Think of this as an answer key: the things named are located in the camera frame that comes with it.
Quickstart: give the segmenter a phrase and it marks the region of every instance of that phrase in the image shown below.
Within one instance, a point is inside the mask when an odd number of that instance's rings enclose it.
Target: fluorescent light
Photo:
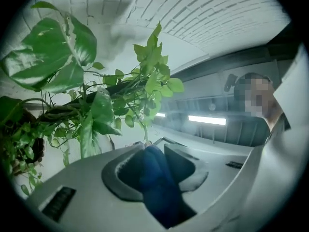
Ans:
[[[216,124],[216,125],[226,125],[225,118],[210,118],[210,117],[200,117],[200,116],[191,116],[189,115],[190,121],[195,122],[202,122],[202,123],[209,123],[209,124]]]
[[[165,114],[157,113],[156,116],[165,117]]]

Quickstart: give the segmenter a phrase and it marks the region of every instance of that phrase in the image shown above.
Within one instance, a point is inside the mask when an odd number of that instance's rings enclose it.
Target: blue fabric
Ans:
[[[144,149],[139,185],[149,212],[166,228],[177,225],[181,193],[163,152],[155,145]]]

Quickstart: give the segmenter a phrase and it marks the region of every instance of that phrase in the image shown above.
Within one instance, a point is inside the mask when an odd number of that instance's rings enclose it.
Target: white brick ceiling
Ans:
[[[1,50],[4,56],[49,9],[30,9],[16,17]],[[216,57],[267,43],[288,23],[276,0],[44,0],[70,11],[98,39],[97,61],[105,72],[124,72],[137,64],[132,44],[145,44],[160,21],[163,54],[172,70],[200,57]]]

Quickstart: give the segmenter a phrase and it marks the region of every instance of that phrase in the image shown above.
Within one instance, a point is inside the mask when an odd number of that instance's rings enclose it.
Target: pothos plant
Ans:
[[[101,74],[104,66],[94,62],[97,40],[92,31],[73,15],[40,1],[32,8],[49,8],[57,20],[44,18],[1,61],[4,72],[21,87],[41,92],[41,98],[26,100],[0,98],[0,154],[3,166],[12,176],[22,173],[33,190],[40,184],[41,173],[35,170],[38,139],[47,137],[49,144],[63,151],[63,162],[69,164],[68,140],[80,142],[81,158],[101,153],[98,135],[121,135],[122,121],[134,127],[139,124],[148,140],[147,126],[161,109],[162,97],[183,92],[180,79],[170,78],[168,56],[162,56],[158,44],[160,23],[146,46],[134,45],[138,66],[124,74]],[[91,73],[101,83],[84,83]],[[71,102],[56,105],[51,94],[68,93]],[[42,113],[27,118],[23,105],[42,102]],[[21,186],[25,194],[29,191]]]

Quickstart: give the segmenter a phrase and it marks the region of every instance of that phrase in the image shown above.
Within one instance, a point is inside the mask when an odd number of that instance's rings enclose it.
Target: white brick wall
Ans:
[[[43,17],[48,9],[29,8],[17,17],[1,50],[7,54]],[[71,11],[98,39],[98,61],[113,72],[127,71],[136,59],[132,44],[143,44],[160,21],[161,40],[171,69],[200,56],[210,58],[265,44],[288,23],[275,0],[45,0]]]

